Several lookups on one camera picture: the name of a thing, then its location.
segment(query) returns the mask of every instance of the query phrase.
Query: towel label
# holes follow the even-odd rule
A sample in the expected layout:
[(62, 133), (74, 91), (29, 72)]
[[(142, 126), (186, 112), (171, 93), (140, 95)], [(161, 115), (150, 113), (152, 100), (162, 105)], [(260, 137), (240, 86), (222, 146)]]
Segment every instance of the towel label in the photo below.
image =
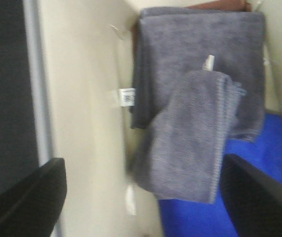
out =
[(136, 90), (134, 88), (119, 89), (120, 106), (122, 107), (134, 106), (135, 94), (136, 94)]
[(209, 55), (203, 65), (203, 70), (213, 71), (213, 66), (214, 66), (214, 56)]

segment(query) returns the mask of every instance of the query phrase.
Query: towel stack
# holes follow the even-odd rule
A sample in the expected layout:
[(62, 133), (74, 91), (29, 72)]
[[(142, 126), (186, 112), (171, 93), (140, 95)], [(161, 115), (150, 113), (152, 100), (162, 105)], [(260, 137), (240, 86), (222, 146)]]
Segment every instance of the towel stack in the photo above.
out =
[[(261, 13), (143, 10), (132, 122), (147, 128), (134, 168), (141, 187), (214, 201), (226, 138), (253, 141), (262, 129), (264, 28)], [(209, 55), (214, 72), (201, 70)]]

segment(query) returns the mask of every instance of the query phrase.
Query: gray towel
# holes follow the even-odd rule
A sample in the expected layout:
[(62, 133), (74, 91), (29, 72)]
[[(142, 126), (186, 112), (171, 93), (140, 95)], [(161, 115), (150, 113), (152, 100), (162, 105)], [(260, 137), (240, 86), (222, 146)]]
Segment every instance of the gray towel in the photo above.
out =
[(134, 178), (158, 197), (212, 203), (240, 84), (220, 72), (193, 71), (147, 129)]
[[(265, 113), (262, 13), (203, 14), (179, 8), (185, 14), (143, 11), (135, 63), (136, 100), (132, 127), (146, 128), (166, 106), (174, 87), (191, 70), (199, 70), (208, 55), (214, 70), (240, 82), (247, 91), (237, 111), (230, 138), (253, 141), (262, 129)], [(189, 14), (190, 11), (201, 14)]]

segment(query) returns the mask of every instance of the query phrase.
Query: brown towel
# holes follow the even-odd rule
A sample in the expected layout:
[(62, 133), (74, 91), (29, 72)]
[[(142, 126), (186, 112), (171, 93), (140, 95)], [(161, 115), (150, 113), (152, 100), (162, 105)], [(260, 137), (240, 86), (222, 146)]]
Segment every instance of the brown towel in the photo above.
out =
[[(251, 4), (246, 0), (217, 0), (203, 4), (189, 6), (190, 9), (202, 9), (202, 10), (223, 10), (223, 11), (251, 11)], [(132, 29), (132, 45), (133, 54), (135, 55), (138, 42), (138, 23), (136, 23)]]

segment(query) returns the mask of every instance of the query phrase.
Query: blue towel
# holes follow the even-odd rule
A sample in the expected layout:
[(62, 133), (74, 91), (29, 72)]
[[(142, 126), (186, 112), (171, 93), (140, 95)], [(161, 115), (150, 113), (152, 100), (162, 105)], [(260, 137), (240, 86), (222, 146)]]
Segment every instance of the blue towel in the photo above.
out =
[[(234, 153), (282, 183), (282, 117), (265, 116), (254, 143), (229, 140), (225, 154)], [(213, 205), (159, 200), (165, 237), (238, 237), (218, 190)]]

